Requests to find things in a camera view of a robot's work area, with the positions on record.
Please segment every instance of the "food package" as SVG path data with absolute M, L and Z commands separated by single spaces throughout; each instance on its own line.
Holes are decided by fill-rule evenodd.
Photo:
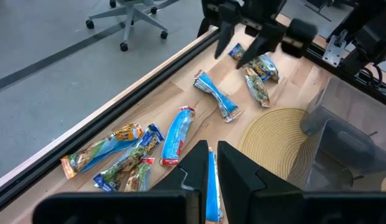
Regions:
M 143 136 L 114 165 L 93 178 L 96 186 L 106 192 L 118 191 L 122 180 L 130 174 L 140 159 L 155 146 L 158 146 L 163 139 L 163 134 L 159 128 L 150 124 Z
M 126 192 L 142 192 L 149 189 L 151 165 L 154 158 L 141 158 L 139 164 L 132 170 L 126 182 Z
M 240 60 L 242 55 L 245 53 L 245 49 L 238 43 L 230 52 L 229 55 L 236 60 Z M 278 76 L 278 70 L 275 67 L 272 59 L 267 55 L 263 54 L 252 59 L 248 64 L 258 76 L 266 81 L 269 78 L 278 83 L 280 77 Z
M 133 145 L 142 135 L 138 124 L 128 124 L 106 138 L 93 143 L 86 149 L 60 159 L 67 179 L 86 171 L 111 153 L 121 151 Z
M 206 93 L 212 94 L 216 98 L 225 122 L 228 123 L 240 115 L 238 106 L 215 87 L 210 77 L 204 71 L 200 70 L 195 76 L 194 86 Z
M 187 132 L 194 121 L 195 111 L 189 106 L 179 108 L 172 124 L 169 127 L 167 138 L 163 144 L 160 164 L 175 166 L 179 163 L 180 151 L 186 141 Z
M 220 208 L 220 189 L 216 155 L 209 148 L 208 186 L 206 193 L 206 223 L 222 223 L 223 213 Z
M 267 93 L 267 89 L 263 81 L 249 66 L 245 65 L 243 67 L 243 70 L 245 74 L 245 81 L 247 82 L 248 89 L 251 95 L 262 105 L 262 107 L 269 108 L 269 94 Z

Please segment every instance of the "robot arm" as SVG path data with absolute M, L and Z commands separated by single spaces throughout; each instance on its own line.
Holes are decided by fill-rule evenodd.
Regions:
M 234 35 L 238 23 L 245 24 L 245 33 L 255 37 L 237 68 L 254 57 L 274 52 L 281 43 L 282 50 L 294 57 L 301 57 L 317 34 L 317 28 L 299 19 L 293 19 L 289 27 L 279 24 L 275 19 L 286 0 L 246 0 L 241 6 L 235 0 L 202 0 L 204 19 L 198 36 L 208 31 L 209 26 L 220 28 L 215 58 L 218 58 Z

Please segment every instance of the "blue plastic wrapper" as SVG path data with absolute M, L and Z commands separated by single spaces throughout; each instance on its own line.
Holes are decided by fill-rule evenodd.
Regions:
M 93 178 L 96 186 L 106 192 L 118 191 L 122 180 L 130 174 L 140 159 L 163 140 L 164 137 L 159 128 L 150 124 L 142 138 L 131 146 L 114 165 Z
M 186 141 L 187 132 L 194 121 L 195 111 L 188 106 L 179 108 L 179 113 L 173 120 L 168 130 L 167 138 L 163 144 L 160 164 L 175 166 L 179 163 L 180 151 Z
M 225 122 L 228 123 L 240 115 L 238 106 L 215 87 L 210 77 L 204 71 L 200 70 L 195 76 L 194 86 L 206 93 L 212 94 L 216 98 Z
M 242 55 L 245 53 L 245 49 L 238 43 L 234 48 L 229 52 L 229 55 L 236 60 L 240 60 Z M 266 81 L 269 78 L 278 83 L 280 77 L 278 76 L 278 70 L 275 67 L 272 59 L 267 55 L 263 54 L 254 59 L 252 59 L 247 66 L 252 68 L 256 74 L 260 77 L 261 80 Z
M 220 209 L 220 190 L 218 179 L 218 167 L 216 155 L 209 148 L 208 160 L 208 188 L 206 193 L 206 221 L 211 223 L 221 223 L 223 213 Z
M 60 161 L 67 179 L 92 168 L 111 153 L 128 148 L 141 136 L 142 129 L 140 126 L 131 123 L 87 148 L 61 158 Z

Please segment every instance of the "transparent container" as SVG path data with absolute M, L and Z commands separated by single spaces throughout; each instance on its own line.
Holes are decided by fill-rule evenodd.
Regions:
M 386 106 L 331 78 L 307 108 L 301 151 L 314 152 L 304 190 L 381 190 L 386 178 Z
M 330 78 L 306 109 L 308 116 L 300 123 L 311 135 L 329 119 L 342 120 L 368 135 L 386 151 L 386 106 L 338 78 Z

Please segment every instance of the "wooden tabletop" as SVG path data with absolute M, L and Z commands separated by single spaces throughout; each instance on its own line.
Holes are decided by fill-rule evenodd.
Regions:
M 279 15 L 277 20 L 283 24 L 288 24 L 290 22 L 289 18 L 283 15 Z M 202 38 L 203 37 L 195 40 L 173 57 L 186 52 L 189 48 L 201 41 Z M 252 37 L 244 34 L 244 26 L 237 26 L 236 34 L 219 60 L 214 59 L 214 50 L 216 48 L 216 43 L 214 43 L 172 75 L 171 78 L 149 93 L 115 122 L 111 123 L 87 145 L 104 138 L 111 133 L 111 131 L 120 128 L 127 123 L 139 123 L 142 127 L 147 127 L 148 124 L 154 123 L 163 133 L 167 133 L 171 122 L 178 113 L 178 108 L 181 106 L 190 106 L 196 111 L 196 119 L 191 125 L 188 139 L 182 149 L 181 157 L 186 155 L 201 139 L 206 139 L 208 145 L 213 149 L 217 148 L 219 140 L 225 140 L 236 147 L 240 135 L 247 125 L 254 118 L 258 117 L 258 115 L 269 110 L 261 108 L 253 99 L 247 89 L 242 71 L 234 69 L 236 62 L 227 55 L 238 42 L 248 46 L 252 40 Z M 325 46 L 326 44 L 322 37 L 317 37 L 315 42 L 322 46 Z M 172 58 L 161 64 L 154 71 L 166 66 Z M 293 58 L 284 54 L 280 49 L 277 49 L 275 53 L 271 54 L 271 58 L 276 64 L 280 74 L 279 84 L 272 81 L 267 81 L 265 83 L 272 108 L 294 107 L 305 109 L 310 100 L 320 91 L 331 76 L 330 73 L 314 65 L 309 60 L 305 58 Z M 217 101 L 211 95 L 207 95 L 193 86 L 194 76 L 199 70 L 206 71 L 214 81 L 214 84 L 223 93 L 227 94 L 227 96 L 239 107 L 242 114 L 235 121 L 225 123 L 218 108 Z M 108 107 L 118 99 L 122 98 L 123 95 L 129 93 L 139 83 L 150 78 L 150 76 L 155 73 L 154 71 L 150 72 L 137 83 L 120 93 L 120 95 L 106 103 L 98 111 L 105 109 L 105 107 Z M 91 114 L 87 119 L 94 117 L 95 114 L 98 114 L 98 111 Z M 78 125 L 80 124 L 77 124 L 73 128 L 74 131 L 75 129 L 78 129 Z M 36 157 L 32 157 L 30 161 L 34 161 L 40 155 L 42 156 L 42 154 L 45 154 L 50 147 L 53 147 L 53 144 L 58 144 L 62 138 L 64 138 L 64 136 L 57 139 L 52 145 L 47 146 L 43 151 L 37 153 L 35 155 Z M 160 158 L 162 146 L 163 144 L 159 145 L 159 147 L 156 147 L 151 152 L 151 157 L 157 158 L 157 161 Z M 55 193 L 100 191 L 100 189 L 94 187 L 92 178 L 98 172 L 106 170 L 114 164 L 116 159 L 122 153 L 123 152 L 112 154 L 104 161 L 95 165 L 92 169 L 78 174 L 70 180 L 65 178 L 61 166 L 57 167 L 0 212 L 0 223 L 30 223 L 32 211 L 37 203 L 45 197 Z M 26 163 L 24 165 L 22 164 L 16 168 L 14 172 L 17 172 L 26 165 Z M 153 165 L 152 175 L 150 176 L 151 186 L 155 185 L 159 180 L 165 177 L 171 169 L 171 167 L 162 167 L 156 162 Z

